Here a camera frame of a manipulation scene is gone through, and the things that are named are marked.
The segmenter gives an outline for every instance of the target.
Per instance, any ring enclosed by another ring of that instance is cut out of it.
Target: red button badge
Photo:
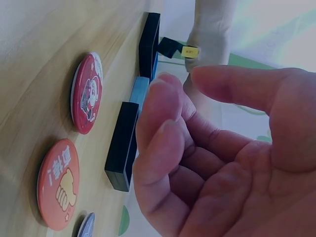
[[[74,144],[63,139],[47,153],[41,165],[37,196],[48,227],[64,229],[70,222],[79,190],[79,161]]]
[[[97,53],[89,53],[75,73],[71,92],[71,114],[81,134],[87,134],[97,118],[102,97],[102,62]]]

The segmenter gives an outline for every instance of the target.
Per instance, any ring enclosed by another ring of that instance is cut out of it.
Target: orange button badge
[[[79,161],[74,144],[60,140],[41,165],[37,196],[41,215],[51,229],[60,231],[70,222],[78,198]]]

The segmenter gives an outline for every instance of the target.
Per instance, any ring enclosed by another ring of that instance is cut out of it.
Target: fist illustration
[[[59,187],[56,192],[56,199],[63,209],[67,210],[68,205],[74,206],[76,203],[76,195],[73,191],[74,178],[70,169],[67,169],[67,172],[61,178]]]

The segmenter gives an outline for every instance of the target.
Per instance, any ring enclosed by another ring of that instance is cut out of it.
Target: cartoon character
[[[99,99],[99,79],[95,76],[93,79],[88,79],[81,98],[81,109],[87,116],[88,121],[95,120],[93,108]]]

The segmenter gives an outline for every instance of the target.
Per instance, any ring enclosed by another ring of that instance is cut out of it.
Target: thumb
[[[269,114],[284,79],[299,69],[261,70],[235,66],[196,67],[192,80],[206,96]]]
[[[76,198],[77,198],[77,196],[76,196],[73,192],[71,192],[71,193],[68,195],[69,204],[70,204],[71,206],[75,205],[75,203],[76,203]]]

